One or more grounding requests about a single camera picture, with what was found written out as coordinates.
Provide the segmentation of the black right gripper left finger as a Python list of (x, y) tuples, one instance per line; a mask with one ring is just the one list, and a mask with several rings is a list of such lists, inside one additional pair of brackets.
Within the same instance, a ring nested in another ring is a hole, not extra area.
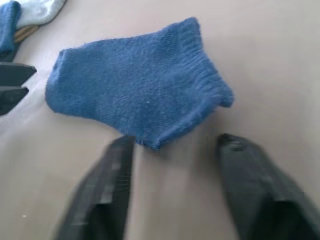
[(78, 185), (54, 238), (122, 240), (130, 202), (136, 139), (121, 136)]

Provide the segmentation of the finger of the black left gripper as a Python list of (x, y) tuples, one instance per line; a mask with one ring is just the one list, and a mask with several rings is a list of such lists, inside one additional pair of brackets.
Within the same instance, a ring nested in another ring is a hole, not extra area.
[(27, 94), (29, 89), (23, 86), (0, 87), (0, 115), (8, 114)]
[(31, 78), (37, 69), (31, 65), (14, 62), (0, 63), (0, 86), (19, 87)]

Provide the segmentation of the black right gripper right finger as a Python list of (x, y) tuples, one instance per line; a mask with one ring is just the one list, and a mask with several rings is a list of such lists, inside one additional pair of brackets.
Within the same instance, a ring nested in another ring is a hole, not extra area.
[(256, 143), (223, 133), (216, 159), (241, 240), (318, 240), (320, 211)]

